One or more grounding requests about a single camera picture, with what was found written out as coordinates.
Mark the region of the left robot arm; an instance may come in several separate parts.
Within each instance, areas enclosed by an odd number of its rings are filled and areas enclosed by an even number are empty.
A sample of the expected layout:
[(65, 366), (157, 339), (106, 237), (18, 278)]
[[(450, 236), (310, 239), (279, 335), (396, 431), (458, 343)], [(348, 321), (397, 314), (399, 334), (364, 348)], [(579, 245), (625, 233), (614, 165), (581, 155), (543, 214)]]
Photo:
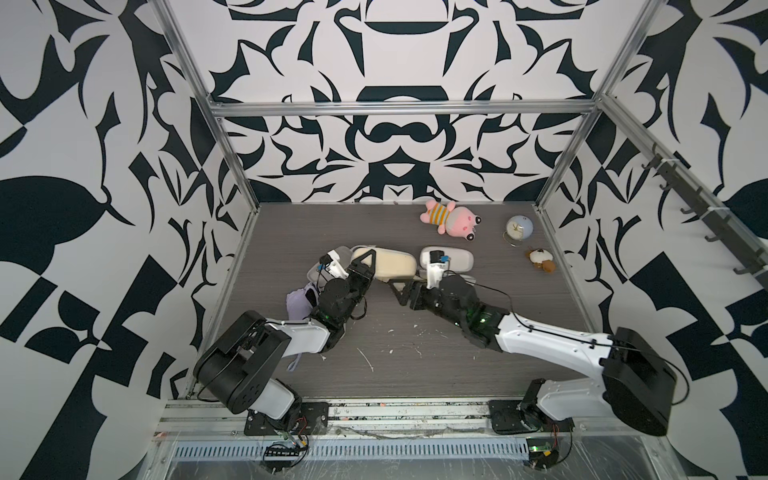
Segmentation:
[(331, 252), (321, 258), (332, 278), (321, 288), (317, 304), (305, 319), (278, 321), (246, 311), (197, 361), (195, 379), (231, 413), (251, 410), (279, 430), (294, 426), (301, 397), (273, 378), (275, 370), (285, 357), (334, 348), (376, 274), (377, 253), (371, 248), (347, 267), (338, 269), (334, 261)]

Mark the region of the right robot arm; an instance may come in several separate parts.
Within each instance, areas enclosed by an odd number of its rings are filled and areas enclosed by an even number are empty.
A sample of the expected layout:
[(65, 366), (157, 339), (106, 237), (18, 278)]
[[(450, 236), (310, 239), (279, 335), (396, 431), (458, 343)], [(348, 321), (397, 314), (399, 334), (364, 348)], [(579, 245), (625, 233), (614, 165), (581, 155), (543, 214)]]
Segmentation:
[(579, 373), (568, 381), (534, 379), (513, 410), (504, 434), (532, 433), (575, 417), (614, 417), (651, 436), (668, 432), (680, 369), (636, 331), (580, 332), (534, 321), (482, 301), (476, 285), (448, 275), (438, 285), (392, 280), (398, 302), (457, 326), (481, 349), (526, 355)]

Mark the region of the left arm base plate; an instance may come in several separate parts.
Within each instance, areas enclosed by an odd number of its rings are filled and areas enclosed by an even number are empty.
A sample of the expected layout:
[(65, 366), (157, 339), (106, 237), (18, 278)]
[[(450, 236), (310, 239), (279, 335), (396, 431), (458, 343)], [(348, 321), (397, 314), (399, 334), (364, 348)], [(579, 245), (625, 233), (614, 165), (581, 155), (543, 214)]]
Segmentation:
[(295, 402), (279, 419), (249, 409), (244, 427), (245, 436), (313, 435), (327, 429), (330, 404), (328, 402)]

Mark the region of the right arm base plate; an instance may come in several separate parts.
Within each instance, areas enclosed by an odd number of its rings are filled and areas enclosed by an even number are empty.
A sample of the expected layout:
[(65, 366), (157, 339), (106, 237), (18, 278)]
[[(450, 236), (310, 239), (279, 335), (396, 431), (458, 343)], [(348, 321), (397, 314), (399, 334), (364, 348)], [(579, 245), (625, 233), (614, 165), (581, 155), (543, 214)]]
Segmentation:
[(574, 427), (572, 419), (553, 420), (522, 400), (490, 400), (488, 408), (491, 428), (498, 435), (569, 433)]

